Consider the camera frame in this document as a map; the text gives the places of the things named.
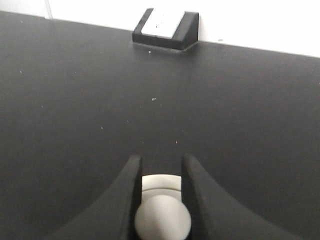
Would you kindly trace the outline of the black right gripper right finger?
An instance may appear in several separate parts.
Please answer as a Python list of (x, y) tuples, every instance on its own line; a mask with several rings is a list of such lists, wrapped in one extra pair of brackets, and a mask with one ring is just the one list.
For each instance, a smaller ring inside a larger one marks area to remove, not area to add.
[(181, 199), (191, 216), (189, 240), (298, 240), (225, 191), (191, 154), (181, 160)]

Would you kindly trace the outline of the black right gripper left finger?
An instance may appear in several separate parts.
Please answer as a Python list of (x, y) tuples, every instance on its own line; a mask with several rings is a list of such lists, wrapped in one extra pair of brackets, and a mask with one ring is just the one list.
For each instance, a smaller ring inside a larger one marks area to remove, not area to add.
[(135, 214), (142, 200), (142, 157), (132, 155), (110, 187), (48, 240), (137, 240)]

